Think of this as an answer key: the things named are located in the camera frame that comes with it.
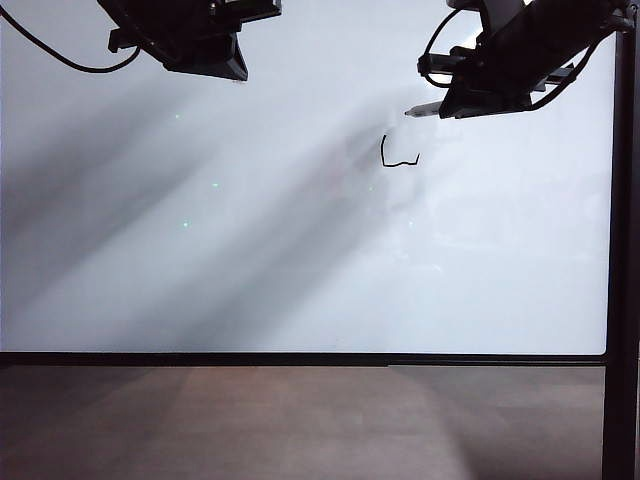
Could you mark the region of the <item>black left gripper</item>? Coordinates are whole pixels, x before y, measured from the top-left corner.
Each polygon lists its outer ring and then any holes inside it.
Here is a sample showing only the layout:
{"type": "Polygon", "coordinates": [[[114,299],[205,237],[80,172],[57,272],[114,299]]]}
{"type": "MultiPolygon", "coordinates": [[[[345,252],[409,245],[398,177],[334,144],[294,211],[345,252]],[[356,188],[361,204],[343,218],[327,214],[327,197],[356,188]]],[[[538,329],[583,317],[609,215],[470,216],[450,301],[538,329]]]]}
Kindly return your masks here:
{"type": "Polygon", "coordinates": [[[247,81],[237,35],[282,14],[280,1],[100,1],[115,22],[108,48],[138,47],[168,71],[247,81]]]}

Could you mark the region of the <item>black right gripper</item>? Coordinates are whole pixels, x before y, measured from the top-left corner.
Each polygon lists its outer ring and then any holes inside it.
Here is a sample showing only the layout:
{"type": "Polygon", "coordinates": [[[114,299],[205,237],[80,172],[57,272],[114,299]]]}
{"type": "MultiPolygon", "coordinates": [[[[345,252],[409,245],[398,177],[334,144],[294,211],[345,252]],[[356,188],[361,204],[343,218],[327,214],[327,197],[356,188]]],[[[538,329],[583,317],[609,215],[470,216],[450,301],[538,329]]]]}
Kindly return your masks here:
{"type": "Polygon", "coordinates": [[[441,119],[516,113],[546,76],[616,27],[623,1],[449,1],[454,13],[480,14],[480,43],[458,53],[441,119]]]}

